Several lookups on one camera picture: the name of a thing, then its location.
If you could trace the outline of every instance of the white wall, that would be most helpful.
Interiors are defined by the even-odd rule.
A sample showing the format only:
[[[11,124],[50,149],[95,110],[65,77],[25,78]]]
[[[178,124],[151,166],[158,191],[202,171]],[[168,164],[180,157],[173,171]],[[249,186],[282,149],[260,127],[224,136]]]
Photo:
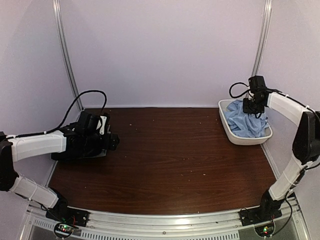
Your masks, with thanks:
[[[270,88],[320,110],[320,1],[274,0],[260,75]],[[286,167],[297,128],[269,112],[274,135],[267,147],[280,172]],[[313,240],[319,239],[320,168],[310,170],[296,193]]]
[[[56,127],[73,99],[51,0],[0,0],[0,131],[23,134]],[[14,165],[36,182],[48,179],[49,156]],[[28,202],[0,192],[0,240],[16,240]]]
[[[114,107],[213,107],[250,77],[264,0],[64,0],[80,91]],[[86,107],[101,105],[97,95]]]

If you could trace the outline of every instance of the ventilation grille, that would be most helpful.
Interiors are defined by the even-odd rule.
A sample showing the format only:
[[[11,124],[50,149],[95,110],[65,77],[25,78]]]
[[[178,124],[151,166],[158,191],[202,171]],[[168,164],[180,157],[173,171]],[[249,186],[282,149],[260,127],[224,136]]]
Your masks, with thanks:
[[[48,230],[53,230],[55,226],[49,221],[38,219],[38,218],[34,219],[33,225],[43,229],[48,229]]]
[[[86,240],[146,240],[147,238],[131,238],[131,237],[121,237],[121,236],[111,236],[109,234],[90,232],[83,230],[81,233],[81,238]],[[240,240],[238,231],[232,231],[227,233],[214,234],[206,237],[173,237],[175,240]]]

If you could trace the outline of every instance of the enclosure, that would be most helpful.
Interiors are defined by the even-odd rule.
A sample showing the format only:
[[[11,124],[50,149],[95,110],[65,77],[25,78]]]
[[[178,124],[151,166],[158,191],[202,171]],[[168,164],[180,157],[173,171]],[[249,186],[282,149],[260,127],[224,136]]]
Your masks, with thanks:
[[[1,131],[52,129],[94,89],[107,94],[103,112],[120,138],[103,157],[46,154],[14,169],[89,211],[70,239],[259,239],[238,213],[280,177],[297,127],[266,109],[272,137],[234,145],[218,102],[261,75],[320,109],[319,15],[320,2],[302,0],[2,0]],[[66,123],[102,105],[85,94]],[[274,239],[319,239],[318,171],[294,189],[293,215]],[[34,202],[0,199],[0,239],[55,239],[55,221]],[[276,229],[290,215],[286,203],[281,211]]]

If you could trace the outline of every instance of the blue cloth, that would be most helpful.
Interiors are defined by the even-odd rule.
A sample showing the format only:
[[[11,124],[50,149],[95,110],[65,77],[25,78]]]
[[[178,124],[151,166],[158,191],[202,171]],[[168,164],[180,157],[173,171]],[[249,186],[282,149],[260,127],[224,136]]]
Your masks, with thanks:
[[[243,112],[243,101],[235,100],[224,111],[231,131],[238,137],[260,138],[265,136],[265,128],[269,127],[267,115],[263,113],[260,118],[254,114]]]

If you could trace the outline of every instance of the metal pole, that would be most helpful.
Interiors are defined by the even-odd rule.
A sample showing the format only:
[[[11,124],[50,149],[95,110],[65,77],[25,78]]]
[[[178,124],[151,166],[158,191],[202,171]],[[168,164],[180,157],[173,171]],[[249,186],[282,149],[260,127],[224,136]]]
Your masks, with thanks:
[[[69,82],[70,82],[73,96],[76,98],[79,95],[79,91],[77,88],[74,73],[72,71],[70,57],[69,57],[69,53],[68,53],[65,31],[64,31],[64,26],[63,26],[63,22],[62,22],[62,15],[61,15],[61,10],[60,10],[60,0],[53,0],[52,3],[53,3],[53,12],[54,12],[56,26],[58,29],[58,36],[59,36],[59,40],[60,40],[60,46],[61,46],[61,50],[62,50],[62,56],[63,56],[64,65],[65,65],[65,70],[66,70],[67,76],[69,78]],[[76,101],[76,106],[79,111],[82,111],[84,109],[80,98]]]
[[[259,39],[258,49],[256,51],[255,61],[252,69],[252,76],[257,75],[260,69],[262,55],[265,49],[267,36],[269,32],[271,13],[272,13],[272,0],[265,0],[260,39]]]

